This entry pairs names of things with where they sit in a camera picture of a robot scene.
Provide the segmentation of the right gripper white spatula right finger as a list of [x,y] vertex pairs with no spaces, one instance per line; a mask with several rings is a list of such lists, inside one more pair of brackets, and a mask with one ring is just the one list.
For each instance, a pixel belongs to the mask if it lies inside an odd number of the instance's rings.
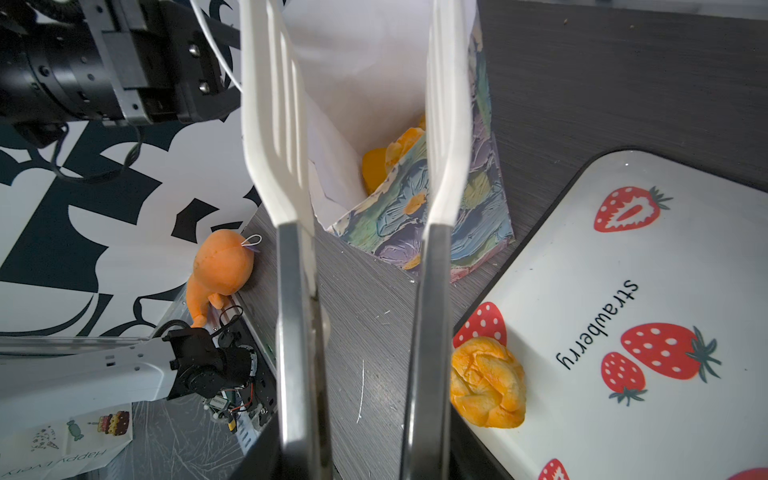
[[413,324],[400,476],[449,471],[451,235],[472,157],[470,29],[462,1],[436,1],[426,72],[428,214]]

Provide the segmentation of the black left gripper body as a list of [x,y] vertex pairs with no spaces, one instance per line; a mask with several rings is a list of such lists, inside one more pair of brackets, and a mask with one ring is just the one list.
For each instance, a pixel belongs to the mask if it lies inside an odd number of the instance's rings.
[[240,93],[216,54],[239,45],[189,1],[4,1],[1,122],[46,147],[70,122],[223,119]]

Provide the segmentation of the right gripper white spatula left finger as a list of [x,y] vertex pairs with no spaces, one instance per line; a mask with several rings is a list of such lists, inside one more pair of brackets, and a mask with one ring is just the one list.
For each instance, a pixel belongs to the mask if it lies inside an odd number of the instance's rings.
[[245,163],[277,235],[275,352],[282,476],[330,479],[333,460],[305,88],[276,2],[241,3],[240,49]]

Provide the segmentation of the round bread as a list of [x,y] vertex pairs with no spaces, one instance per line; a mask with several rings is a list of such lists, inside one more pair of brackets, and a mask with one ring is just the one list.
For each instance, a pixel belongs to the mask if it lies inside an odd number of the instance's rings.
[[451,365],[450,401],[464,420],[482,428],[523,424],[525,372],[505,346],[493,338],[470,339],[453,352]]

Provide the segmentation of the croissant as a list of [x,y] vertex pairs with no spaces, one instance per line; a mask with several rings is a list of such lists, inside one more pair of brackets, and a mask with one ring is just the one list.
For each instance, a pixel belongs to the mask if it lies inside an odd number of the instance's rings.
[[368,195],[372,195],[387,179],[386,151],[386,148],[373,149],[362,158],[361,173]]
[[422,116],[416,127],[406,130],[397,140],[390,143],[385,150],[384,166],[389,174],[399,161],[422,138],[426,131],[426,116]]

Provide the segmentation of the floral white paper bag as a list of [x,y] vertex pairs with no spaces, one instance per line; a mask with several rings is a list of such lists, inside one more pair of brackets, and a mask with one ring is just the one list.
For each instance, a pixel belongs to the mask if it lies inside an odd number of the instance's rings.
[[[375,188],[366,154],[423,126],[429,1],[282,1],[306,89],[313,210],[350,246],[417,271],[427,219],[426,142],[418,139]],[[498,149],[478,5],[464,3],[472,99],[469,177],[452,232],[451,277],[477,270],[514,239]]]

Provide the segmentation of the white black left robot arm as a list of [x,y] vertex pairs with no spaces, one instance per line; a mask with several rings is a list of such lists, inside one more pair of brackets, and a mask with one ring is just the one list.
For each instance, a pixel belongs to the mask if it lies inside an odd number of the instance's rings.
[[[241,52],[235,91],[195,100],[181,91],[191,78],[189,68],[154,86],[177,91],[174,112],[182,120],[241,114],[245,164],[278,234],[276,468],[285,479],[328,479],[333,462],[303,79],[275,2],[244,3],[239,28],[226,28],[225,35]],[[35,412],[52,420],[173,398],[203,369],[215,370],[224,386],[240,386],[250,367],[246,352],[220,351],[201,328],[113,350],[16,363],[1,372],[1,424],[14,432]]]

